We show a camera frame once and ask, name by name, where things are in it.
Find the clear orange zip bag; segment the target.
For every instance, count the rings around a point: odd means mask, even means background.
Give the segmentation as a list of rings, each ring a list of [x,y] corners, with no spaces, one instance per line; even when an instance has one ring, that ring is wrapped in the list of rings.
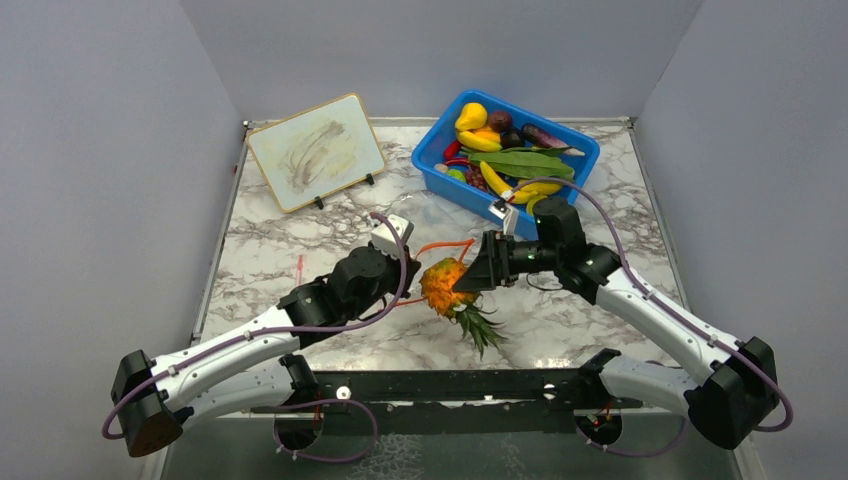
[[[412,257],[421,263],[410,286],[410,298],[401,301],[399,306],[425,305],[420,294],[420,278],[424,271],[448,257],[468,265],[471,254],[480,245],[476,231],[478,218],[427,192],[402,195],[392,204],[390,212],[414,226],[406,245]]]

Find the orange toy pineapple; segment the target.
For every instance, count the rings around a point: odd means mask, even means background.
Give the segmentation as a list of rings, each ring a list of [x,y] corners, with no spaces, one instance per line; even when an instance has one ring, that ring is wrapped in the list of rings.
[[[489,320],[478,305],[479,292],[460,292],[455,284],[468,267],[460,260],[447,257],[423,272],[420,279],[421,296],[439,316],[459,325],[461,339],[470,338],[480,357],[487,347],[499,348],[507,338],[500,332],[500,323]]]

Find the dark purple passion fruit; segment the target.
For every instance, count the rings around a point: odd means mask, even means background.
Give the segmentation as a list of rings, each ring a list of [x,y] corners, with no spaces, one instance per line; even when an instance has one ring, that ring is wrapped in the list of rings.
[[[497,133],[508,132],[513,126],[513,119],[509,112],[497,110],[489,114],[487,126]]]

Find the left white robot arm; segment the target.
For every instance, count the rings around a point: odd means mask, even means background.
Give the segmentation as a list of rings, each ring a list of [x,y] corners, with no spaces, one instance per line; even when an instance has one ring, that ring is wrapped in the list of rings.
[[[245,324],[193,347],[149,357],[125,355],[111,390],[112,410],[101,427],[124,441],[132,457],[156,452],[207,420],[284,404],[306,408],[317,381],[300,350],[384,317],[370,308],[390,295],[409,295],[421,264],[374,244],[354,249],[333,271],[294,288]]]

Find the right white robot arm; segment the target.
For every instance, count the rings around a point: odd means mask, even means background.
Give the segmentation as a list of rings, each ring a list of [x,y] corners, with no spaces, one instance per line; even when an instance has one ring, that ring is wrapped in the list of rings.
[[[661,367],[606,349],[580,369],[579,398],[600,407],[638,400],[684,416],[709,442],[733,450],[779,403],[774,351],[758,337],[740,341],[699,319],[627,269],[613,250],[586,239],[577,210],[559,198],[533,208],[534,241],[484,234],[456,292],[512,285],[521,274],[550,272],[567,291],[612,313],[676,362]]]

